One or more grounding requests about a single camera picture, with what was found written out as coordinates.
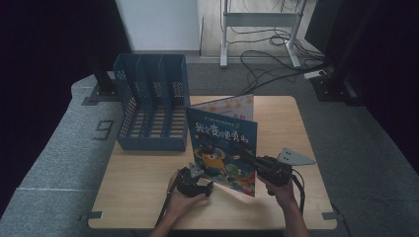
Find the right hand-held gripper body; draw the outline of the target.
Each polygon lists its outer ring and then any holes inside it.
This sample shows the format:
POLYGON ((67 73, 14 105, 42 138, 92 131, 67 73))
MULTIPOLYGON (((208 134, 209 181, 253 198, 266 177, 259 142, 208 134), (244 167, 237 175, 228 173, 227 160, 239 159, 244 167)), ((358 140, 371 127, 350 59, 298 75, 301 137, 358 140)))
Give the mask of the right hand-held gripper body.
POLYGON ((270 156, 257 157, 255 170, 260 177, 280 187, 284 186, 291 178, 293 166, 314 164, 313 159, 285 147, 277 158, 270 156))

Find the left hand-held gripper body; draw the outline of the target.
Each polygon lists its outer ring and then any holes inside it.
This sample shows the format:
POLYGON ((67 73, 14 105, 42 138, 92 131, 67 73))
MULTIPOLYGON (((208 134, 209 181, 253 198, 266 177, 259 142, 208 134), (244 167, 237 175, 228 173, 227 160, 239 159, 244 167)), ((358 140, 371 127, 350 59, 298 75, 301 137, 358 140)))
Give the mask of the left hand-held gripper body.
POLYGON ((193 198, 207 192, 206 186, 199 186, 198 181, 204 171, 194 163, 182 168, 178 173, 177 190, 186 197, 193 198))

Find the colourful children's picture book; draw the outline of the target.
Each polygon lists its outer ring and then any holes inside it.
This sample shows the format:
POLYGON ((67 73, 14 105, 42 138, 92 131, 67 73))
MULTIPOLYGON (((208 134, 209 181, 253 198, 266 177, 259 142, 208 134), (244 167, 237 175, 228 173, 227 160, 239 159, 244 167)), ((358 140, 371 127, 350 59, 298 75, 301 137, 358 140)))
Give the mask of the colourful children's picture book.
POLYGON ((255 196, 255 169, 234 157, 244 149, 256 156, 258 123, 253 120, 254 95, 192 105, 186 113, 195 162, 205 177, 255 196))

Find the blue plastic file rack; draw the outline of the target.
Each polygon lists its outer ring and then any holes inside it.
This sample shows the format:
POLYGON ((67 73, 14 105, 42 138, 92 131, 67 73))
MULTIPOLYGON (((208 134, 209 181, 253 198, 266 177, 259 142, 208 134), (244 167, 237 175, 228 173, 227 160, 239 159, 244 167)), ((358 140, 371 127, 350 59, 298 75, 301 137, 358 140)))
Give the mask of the blue plastic file rack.
POLYGON ((184 151, 190 93, 183 54, 120 54, 114 74, 123 120, 117 141, 124 150, 184 151))

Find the person's left hand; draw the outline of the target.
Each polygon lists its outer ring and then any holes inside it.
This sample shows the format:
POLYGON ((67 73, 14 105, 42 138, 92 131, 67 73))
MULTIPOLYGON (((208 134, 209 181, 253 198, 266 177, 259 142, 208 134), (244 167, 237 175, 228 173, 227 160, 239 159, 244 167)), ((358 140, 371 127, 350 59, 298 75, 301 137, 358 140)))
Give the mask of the person's left hand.
POLYGON ((200 194, 195 197, 187 197, 180 193, 175 187, 175 179, 179 171, 176 170, 168 183, 167 194, 169 195, 169 202, 166 207, 164 219, 168 219, 175 223, 180 217, 187 213, 193 205, 199 201, 204 200, 207 196, 200 194))

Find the person's right hand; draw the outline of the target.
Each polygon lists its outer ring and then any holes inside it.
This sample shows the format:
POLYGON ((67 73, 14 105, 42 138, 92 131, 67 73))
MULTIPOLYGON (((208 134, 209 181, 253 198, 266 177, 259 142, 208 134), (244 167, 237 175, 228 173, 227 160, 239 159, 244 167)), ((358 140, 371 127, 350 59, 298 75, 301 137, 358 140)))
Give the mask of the person's right hand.
POLYGON ((297 206, 296 199, 294 197, 292 181, 288 181, 286 185, 277 187, 269 181, 263 179, 261 176, 259 176, 258 179, 265 184, 267 191, 275 196, 278 205, 283 210, 297 206))

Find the white power strip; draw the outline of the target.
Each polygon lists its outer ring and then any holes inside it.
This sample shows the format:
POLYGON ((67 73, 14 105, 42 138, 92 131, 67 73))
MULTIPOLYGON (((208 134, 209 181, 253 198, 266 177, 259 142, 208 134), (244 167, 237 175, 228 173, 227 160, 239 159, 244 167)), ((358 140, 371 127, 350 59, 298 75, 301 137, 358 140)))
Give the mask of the white power strip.
POLYGON ((306 79, 306 80, 309 80, 309 79, 312 79, 312 78, 325 76, 326 74, 327 74, 327 72, 324 71, 324 70, 315 70, 315 71, 304 73, 303 78, 306 79))

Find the tall black stand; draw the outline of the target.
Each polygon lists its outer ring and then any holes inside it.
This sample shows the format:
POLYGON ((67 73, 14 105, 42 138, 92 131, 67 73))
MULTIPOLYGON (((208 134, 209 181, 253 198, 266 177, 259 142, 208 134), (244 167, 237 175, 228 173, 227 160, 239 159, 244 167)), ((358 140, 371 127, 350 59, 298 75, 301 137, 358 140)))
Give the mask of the tall black stand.
POLYGON ((361 106, 362 89, 353 73, 361 62, 361 44, 368 35, 380 0, 318 0, 305 39, 324 55, 328 74, 312 79, 321 102, 361 106))

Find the white panel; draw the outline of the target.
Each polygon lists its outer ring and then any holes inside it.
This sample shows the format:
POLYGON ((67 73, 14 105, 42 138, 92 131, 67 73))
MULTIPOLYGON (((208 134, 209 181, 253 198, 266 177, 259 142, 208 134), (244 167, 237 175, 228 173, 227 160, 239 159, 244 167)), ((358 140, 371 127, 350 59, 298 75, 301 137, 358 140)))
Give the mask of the white panel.
POLYGON ((197 0, 116 0, 133 51, 198 51, 197 0))

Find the black stand with base plate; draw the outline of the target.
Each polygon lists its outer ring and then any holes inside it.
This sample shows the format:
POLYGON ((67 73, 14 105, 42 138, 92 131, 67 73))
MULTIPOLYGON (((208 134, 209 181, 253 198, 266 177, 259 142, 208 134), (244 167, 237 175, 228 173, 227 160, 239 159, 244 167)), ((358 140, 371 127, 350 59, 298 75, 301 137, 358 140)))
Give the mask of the black stand with base plate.
POLYGON ((118 89, 108 72, 103 70, 95 60, 90 61, 90 68, 97 84, 92 93, 83 100, 82 106, 96 106, 100 102, 117 102, 119 100, 118 89))

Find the white metal desk frame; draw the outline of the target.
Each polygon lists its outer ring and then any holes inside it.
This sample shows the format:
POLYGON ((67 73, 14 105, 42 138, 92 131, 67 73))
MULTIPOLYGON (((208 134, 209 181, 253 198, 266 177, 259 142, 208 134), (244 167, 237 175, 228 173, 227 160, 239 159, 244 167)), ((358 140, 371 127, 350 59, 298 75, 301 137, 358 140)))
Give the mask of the white metal desk frame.
POLYGON ((290 38, 285 43, 285 48, 294 68, 301 68, 293 45, 303 17, 304 8, 307 0, 300 0, 297 10, 292 13, 231 13, 228 10, 229 0, 221 0, 221 46, 219 65, 226 68, 228 63, 227 54, 227 28, 228 27, 279 27, 291 28, 290 38))

